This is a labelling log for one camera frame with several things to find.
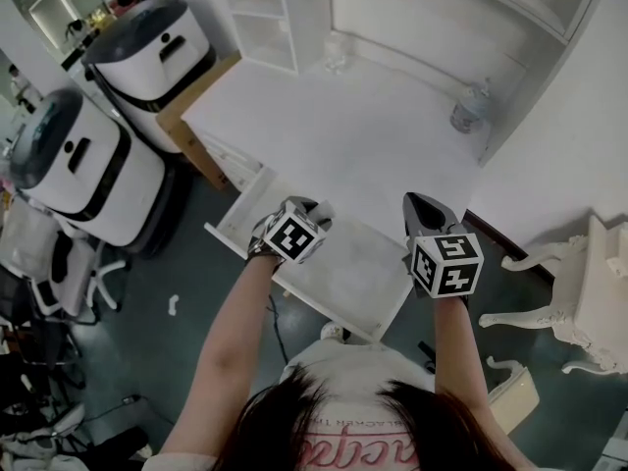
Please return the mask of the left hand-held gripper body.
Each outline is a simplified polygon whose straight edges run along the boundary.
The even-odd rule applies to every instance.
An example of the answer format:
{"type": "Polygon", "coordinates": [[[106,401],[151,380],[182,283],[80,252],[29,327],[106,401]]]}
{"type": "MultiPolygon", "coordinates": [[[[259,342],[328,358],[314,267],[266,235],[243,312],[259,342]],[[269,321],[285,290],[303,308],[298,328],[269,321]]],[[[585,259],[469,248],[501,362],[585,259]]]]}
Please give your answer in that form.
{"type": "Polygon", "coordinates": [[[293,203],[294,196],[283,200],[279,209],[261,219],[252,229],[246,262],[257,257],[275,257],[277,264],[301,264],[323,243],[327,232],[317,223],[315,209],[302,213],[293,203]]]}

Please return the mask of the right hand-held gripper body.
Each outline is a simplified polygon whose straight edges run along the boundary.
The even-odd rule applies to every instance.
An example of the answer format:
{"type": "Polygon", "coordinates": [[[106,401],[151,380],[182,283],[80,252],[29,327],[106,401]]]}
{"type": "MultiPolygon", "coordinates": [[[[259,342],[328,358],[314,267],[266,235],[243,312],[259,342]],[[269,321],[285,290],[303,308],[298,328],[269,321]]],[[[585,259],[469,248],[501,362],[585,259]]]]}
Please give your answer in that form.
{"type": "Polygon", "coordinates": [[[475,291],[485,260],[475,234],[461,225],[414,234],[405,226],[405,241],[403,262],[418,297],[467,298],[475,291]]]}

